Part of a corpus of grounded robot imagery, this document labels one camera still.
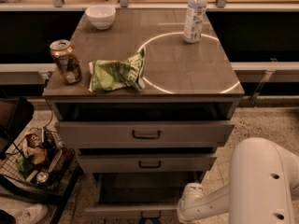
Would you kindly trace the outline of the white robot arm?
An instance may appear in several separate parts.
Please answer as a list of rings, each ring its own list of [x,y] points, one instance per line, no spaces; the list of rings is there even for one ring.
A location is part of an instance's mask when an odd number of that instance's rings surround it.
[[[230,161],[229,184],[205,195],[189,183],[178,201],[178,221],[197,224],[227,213],[229,224],[295,224],[299,156],[259,137],[241,141]]]

